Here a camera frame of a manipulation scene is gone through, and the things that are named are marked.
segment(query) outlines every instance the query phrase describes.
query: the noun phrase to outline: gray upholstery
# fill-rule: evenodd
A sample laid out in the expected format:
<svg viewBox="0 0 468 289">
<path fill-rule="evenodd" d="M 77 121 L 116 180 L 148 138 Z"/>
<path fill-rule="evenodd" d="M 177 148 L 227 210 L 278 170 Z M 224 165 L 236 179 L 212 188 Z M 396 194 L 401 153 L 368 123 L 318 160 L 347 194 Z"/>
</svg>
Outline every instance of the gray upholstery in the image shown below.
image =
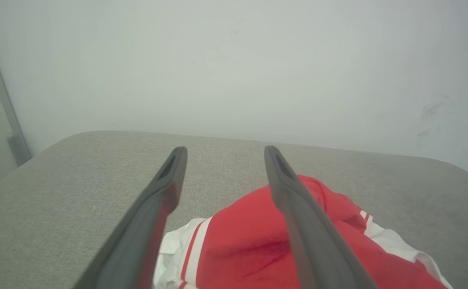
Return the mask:
<svg viewBox="0 0 468 289">
<path fill-rule="evenodd" d="M 56 143 L 0 181 L 0 289 L 71 288 L 174 147 L 188 148 L 188 167 L 166 230 L 266 185 L 265 145 L 142 132 Z M 468 289 L 467 172 L 432 159 L 276 146 L 296 173 L 348 195 Z"/>
</svg>

